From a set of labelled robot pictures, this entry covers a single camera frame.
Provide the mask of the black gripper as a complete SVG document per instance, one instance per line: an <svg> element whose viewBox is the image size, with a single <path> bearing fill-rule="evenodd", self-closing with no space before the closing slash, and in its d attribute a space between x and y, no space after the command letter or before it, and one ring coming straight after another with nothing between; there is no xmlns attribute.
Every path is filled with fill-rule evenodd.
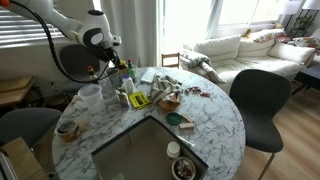
<svg viewBox="0 0 320 180"><path fill-rule="evenodd" d="M99 49L98 58L103 62L112 62L114 65L119 64L118 53L113 48Z"/></svg>

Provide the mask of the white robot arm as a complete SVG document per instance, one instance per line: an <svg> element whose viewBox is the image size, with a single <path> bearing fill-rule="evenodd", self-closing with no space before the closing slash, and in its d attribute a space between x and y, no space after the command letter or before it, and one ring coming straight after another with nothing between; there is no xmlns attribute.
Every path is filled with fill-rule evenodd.
<svg viewBox="0 0 320 180"><path fill-rule="evenodd" d="M102 61L119 62L114 47L121 44L121 37L111 33L108 18L102 11L88 10L81 22L55 10L53 0L0 0L0 5L25 18L50 23L68 39L100 50Z"/></svg>

